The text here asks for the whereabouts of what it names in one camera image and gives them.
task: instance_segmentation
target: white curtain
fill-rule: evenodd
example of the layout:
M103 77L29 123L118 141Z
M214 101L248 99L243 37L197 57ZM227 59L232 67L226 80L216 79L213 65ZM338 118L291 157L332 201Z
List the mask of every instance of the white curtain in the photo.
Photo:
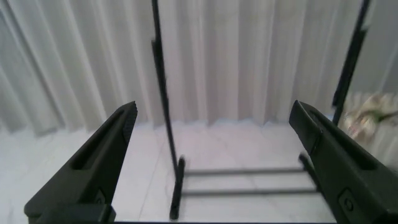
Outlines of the white curtain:
M0 126L96 129L136 101L163 123L150 1L0 0ZM330 113L361 1L161 0L173 120Z

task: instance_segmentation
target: metal rack frame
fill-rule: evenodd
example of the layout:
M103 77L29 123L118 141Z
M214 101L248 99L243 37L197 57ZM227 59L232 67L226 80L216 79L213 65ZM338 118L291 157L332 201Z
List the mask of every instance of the metal rack frame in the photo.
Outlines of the metal rack frame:
M346 56L346 61L341 74L338 88L333 97L333 106L336 108L333 122L338 123L341 112L343 111L344 100L348 91L349 83L355 68L360 48L362 46L366 31L362 30L364 17L369 7L370 0L364 0L361 7L357 23L355 26L353 38ZM315 171L309 162L309 158L301 154L298 159L302 163L303 168L275 168L275 169L210 169L210 170L185 170L185 159L183 156L177 162L175 152L175 144L173 138L172 125L170 121L169 99L167 97L166 78L163 59L162 37L160 33L159 8L157 0L152 0L152 10L154 13L155 39L152 41L152 51L154 54L157 79L162 101L167 136L169 139L170 154L175 175L175 185L170 206L170 219L177 220L180 211L180 202L182 197L228 197L228 196L248 196L248 195L286 195L286 194L318 194L322 191L315 175ZM267 174L298 174L306 172L313 180L316 188L314 189L248 189L248 190L183 190L183 181L187 177L203 177L203 176L225 176L225 175L267 175Z

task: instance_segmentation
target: curtain fold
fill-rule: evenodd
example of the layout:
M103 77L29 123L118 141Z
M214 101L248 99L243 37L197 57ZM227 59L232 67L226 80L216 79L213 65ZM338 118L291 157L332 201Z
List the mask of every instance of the curtain fold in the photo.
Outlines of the curtain fold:
M163 123L150 1L0 3L2 127L93 130L132 100ZM159 1L172 119L287 121L296 99L331 113L360 4Z

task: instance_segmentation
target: vertical pole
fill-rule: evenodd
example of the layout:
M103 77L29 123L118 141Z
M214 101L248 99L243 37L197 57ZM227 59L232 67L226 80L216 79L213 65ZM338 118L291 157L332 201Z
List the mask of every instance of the vertical pole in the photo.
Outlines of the vertical pole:
M366 30L362 30L362 26L369 5L370 0L363 0L361 10L359 11L359 15L356 20L354 34L351 38L351 43L348 48L346 60L343 65L343 70L341 71L340 80L338 82L335 95L333 96L332 106L336 108L335 115L333 116L333 124L336 126L338 125L341 114L343 113L344 102L347 97L349 84L353 79L356 61L358 60L362 43L365 39Z
M174 175L177 179L177 156L175 154L173 130L170 122L169 99L167 97L166 77L164 72L162 35L160 33L159 8L157 0L152 0L152 11L155 22L155 40L152 41L152 52L154 54L157 81L159 84L160 98L162 100L164 120L166 124L167 137L169 138L170 153L172 156Z

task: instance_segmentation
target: floor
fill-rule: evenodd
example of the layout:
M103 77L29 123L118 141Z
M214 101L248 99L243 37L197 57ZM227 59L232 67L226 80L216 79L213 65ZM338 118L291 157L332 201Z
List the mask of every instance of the floor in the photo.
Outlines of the floor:
M250 121L173 124L186 169L300 167L303 147L286 124ZM35 139L30 132L0 133L1 223L27 223L24 204L92 133L60 131ZM174 177L165 128L140 125L132 137L113 200L116 221L165 221ZM313 188L305 174L196 177L184 189ZM185 222L335 222L320 195L183 198Z

